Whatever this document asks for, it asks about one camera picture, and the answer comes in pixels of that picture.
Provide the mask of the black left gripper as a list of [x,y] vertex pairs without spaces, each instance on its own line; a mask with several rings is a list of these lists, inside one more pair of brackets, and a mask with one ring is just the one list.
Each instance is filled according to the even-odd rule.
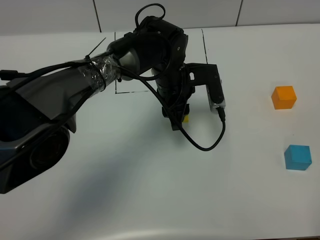
[[173,131],[180,129],[184,117],[190,113],[188,99],[195,92],[195,87],[191,86],[190,73],[194,65],[194,63],[183,64],[155,80],[157,93],[170,110]]

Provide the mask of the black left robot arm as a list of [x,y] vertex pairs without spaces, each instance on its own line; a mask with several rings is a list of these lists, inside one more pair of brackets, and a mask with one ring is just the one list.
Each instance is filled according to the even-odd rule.
[[65,154],[76,113],[92,96],[118,79],[154,78],[178,70],[188,36],[161,17],[149,16],[106,51],[0,78],[0,192],[6,194],[57,164]]

